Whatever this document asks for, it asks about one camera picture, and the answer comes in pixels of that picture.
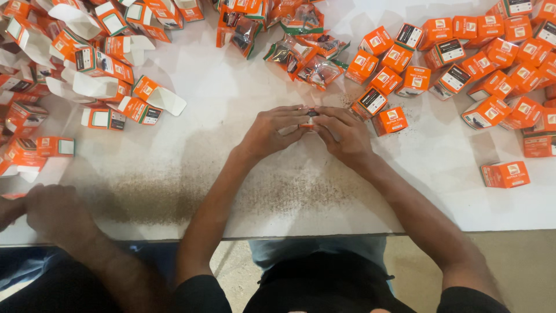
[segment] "black t-shirt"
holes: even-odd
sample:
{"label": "black t-shirt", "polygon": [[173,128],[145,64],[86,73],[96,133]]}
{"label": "black t-shirt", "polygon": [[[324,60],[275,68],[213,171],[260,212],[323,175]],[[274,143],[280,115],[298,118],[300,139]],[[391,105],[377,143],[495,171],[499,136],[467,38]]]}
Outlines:
{"label": "black t-shirt", "polygon": [[[387,279],[380,267],[354,253],[316,252],[268,270],[244,313],[415,312],[392,295]],[[224,291],[210,275],[195,276],[179,285],[172,310],[231,313]],[[444,290],[437,312],[509,313],[490,296],[465,287]]]}

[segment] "person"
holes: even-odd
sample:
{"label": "person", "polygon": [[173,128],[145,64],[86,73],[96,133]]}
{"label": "person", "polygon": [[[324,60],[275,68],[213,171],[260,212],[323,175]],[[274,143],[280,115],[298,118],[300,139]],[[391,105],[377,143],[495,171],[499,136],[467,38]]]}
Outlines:
{"label": "person", "polygon": [[[437,312],[509,312],[477,246],[373,152],[367,126],[346,109],[321,106],[315,110],[320,116],[313,118],[313,129],[328,152],[382,194],[409,237],[442,270]],[[308,122],[308,111],[300,105],[261,112],[243,141],[232,149],[180,242],[173,312],[231,312],[210,269],[210,259],[249,171],[307,132],[298,128],[281,135],[279,130]],[[390,292],[386,281],[391,277],[382,260],[384,241],[371,237],[286,239],[251,242],[250,246],[264,273],[244,313],[414,312]]]}

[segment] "person's right hand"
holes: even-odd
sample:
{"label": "person's right hand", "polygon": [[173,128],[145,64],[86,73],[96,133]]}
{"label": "person's right hand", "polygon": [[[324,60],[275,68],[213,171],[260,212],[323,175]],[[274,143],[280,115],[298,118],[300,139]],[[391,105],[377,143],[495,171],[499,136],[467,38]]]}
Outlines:
{"label": "person's right hand", "polygon": [[39,184],[24,200],[29,226],[66,251],[88,244],[100,232],[73,186]]}
{"label": "person's right hand", "polygon": [[[326,144],[328,152],[349,168],[358,171],[376,156],[371,147],[369,129],[349,110],[331,106],[316,106],[320,114],[313,118],[315,130]],[[341,136],[336,141],[328,128]]]}

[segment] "white table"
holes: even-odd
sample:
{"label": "white table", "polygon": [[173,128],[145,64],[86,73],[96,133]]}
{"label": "white table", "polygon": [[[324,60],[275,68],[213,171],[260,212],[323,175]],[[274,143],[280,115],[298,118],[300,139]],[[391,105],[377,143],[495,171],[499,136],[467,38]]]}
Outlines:
{"label": "white table", "polygon": [[[480,15],[494,2],[327,0],[317,5],[326,28],[352,40],[340,57],[349,63],[361,38],[380,25],[395,36],[403,21],[420,26],[428,18]],[[231,45],[216,48],[217,14],[210,8],[205,12],[205,21],[173,31],[172,44],[157,42],[146,65],[134,69],[136,77],[145,74],[186,99],[181,116],[163,114],[155,126],[129,120],[124,132],[95,130],[79,125],[81,112],[71,104],[55,96],[43,100],[51,117],[42,131],[74,136],[77,156],[63,177],[59,167],[64,164],[56,164],[37,181],[74,184],[101,228],[114,238],[180,238],[257,112],[299,103],[348,106],[363,92],[343,77],[320,92],[289,81],[277,66],[263,61],[270,45],[283,36],[279,26],[259,35],[248,61]],[[412,62],[420,63],[420,56]],[[429,93],[413,100],[392,95],[389,105],[403,108],[409,128],[380,139],[372,130],[373,147],[464,231],[555,228],[556,158],[524,158],[518,132],[469,128],[459,114],[472,102],[465,92],[446,102]],[[532,183],[486,188],[479,166],[497,160],[525,160]],[[2,193],[30,187],[19,178],[0,180]],[[329,155],[317,135],[305,135],[250,173],[225,237],[400,232],[380,194]],[[2,245],[40,241],[24,218],[0,234]]]}

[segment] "floor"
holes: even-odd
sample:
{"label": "floor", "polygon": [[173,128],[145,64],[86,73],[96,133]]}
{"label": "floor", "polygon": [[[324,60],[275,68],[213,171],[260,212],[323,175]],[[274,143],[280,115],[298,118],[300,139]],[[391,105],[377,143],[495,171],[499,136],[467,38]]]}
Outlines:
{"label": "floor", "polygon": [[[553,313],[556,307],[556,230],[470,234],[483,251],[513,313]],[[385,263],[396,296],[417,312],[435,312],[441,272],[407,236],[388,237]],[[211,268],[234,313],[257,290],[261,271],[246,241],[222,242]]]}

